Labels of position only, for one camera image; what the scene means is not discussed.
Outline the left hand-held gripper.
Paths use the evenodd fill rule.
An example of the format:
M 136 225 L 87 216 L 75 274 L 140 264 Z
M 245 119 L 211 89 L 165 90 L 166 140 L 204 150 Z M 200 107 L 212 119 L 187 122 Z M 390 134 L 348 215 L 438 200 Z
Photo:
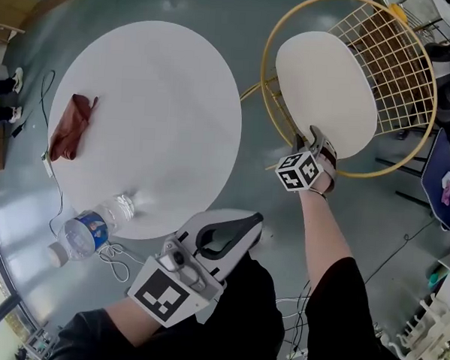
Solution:
M 260 241 L 263 220 L 250 210 L 197 213 L 176 232 L 177 240 L 166 240 L 157 256 L 149 256 L 128 297 L 165 328 L 194 316 L 222 295 L 218 280 Z M 201 263 L 179 241 L 201 250 Z

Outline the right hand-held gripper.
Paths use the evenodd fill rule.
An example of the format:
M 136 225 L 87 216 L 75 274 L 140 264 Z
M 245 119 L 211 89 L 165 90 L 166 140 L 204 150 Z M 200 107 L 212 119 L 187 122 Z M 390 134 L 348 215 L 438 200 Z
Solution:
M 325 135 L 317 126 L 310 126 L 314 137 L 309 147 L 305 146 L 304 137 L 296 133 L 292 141 L 291 153 L 278 162 L 274 171 L 288 192 L 308 190 L 322 172 L 315 156 L 325 153 Z

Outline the person's right hand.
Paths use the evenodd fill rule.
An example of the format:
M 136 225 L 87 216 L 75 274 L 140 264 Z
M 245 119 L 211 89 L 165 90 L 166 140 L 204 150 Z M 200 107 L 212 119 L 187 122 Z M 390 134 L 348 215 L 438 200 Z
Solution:
M 322 173 L 312 185 L 314 190 L 329 193 L 333 190 L 337 177 L 337 152 L 329 142 L 324 142 L 319 153 L 316 154 L 316 163 L 321 165 Z

